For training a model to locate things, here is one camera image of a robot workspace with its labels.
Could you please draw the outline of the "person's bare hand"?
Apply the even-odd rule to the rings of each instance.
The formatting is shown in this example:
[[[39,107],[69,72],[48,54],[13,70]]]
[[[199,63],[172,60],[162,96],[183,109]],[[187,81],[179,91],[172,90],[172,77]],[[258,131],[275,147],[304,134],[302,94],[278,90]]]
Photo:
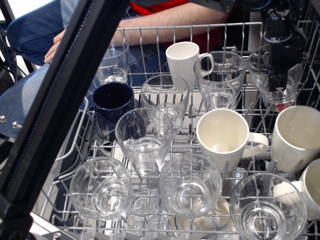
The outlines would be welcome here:
[[[45,64],[50,64],[59,48],[59,45],[65,35],[66,30],[63,30],[60,32],[58,35],[56,35],[53,38],[53,45],[52,47],[48,50],[48,52],[44,56],[44,63]]]

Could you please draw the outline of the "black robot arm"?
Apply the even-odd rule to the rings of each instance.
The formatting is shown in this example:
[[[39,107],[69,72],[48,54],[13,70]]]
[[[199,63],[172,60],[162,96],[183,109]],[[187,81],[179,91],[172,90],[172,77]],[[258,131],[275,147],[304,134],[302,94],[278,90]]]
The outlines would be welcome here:
[[[126,10],[81,0],[0,174],[0,237],[24,240],[32,208]]]

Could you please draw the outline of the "person's bare forearm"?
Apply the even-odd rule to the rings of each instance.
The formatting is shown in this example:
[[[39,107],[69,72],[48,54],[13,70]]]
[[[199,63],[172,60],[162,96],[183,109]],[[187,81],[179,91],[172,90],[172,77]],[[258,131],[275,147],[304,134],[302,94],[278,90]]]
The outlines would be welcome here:
[[[229,13],[186,3],[151,15],[120,21],[113,37],[130,46],[166,43],[207,32],[207,25],[226,23]]]

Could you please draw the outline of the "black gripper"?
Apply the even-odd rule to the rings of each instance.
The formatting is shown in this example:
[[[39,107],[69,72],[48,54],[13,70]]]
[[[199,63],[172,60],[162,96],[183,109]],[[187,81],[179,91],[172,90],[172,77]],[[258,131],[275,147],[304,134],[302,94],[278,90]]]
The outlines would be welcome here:
[[[298,9],[271,8],[266,12],[264,39],[269,43],[271,67],[267,69],[267,78],[270,92],[285,91],[289,69],[303,60],[307,37],[298,27],[300,19]]]

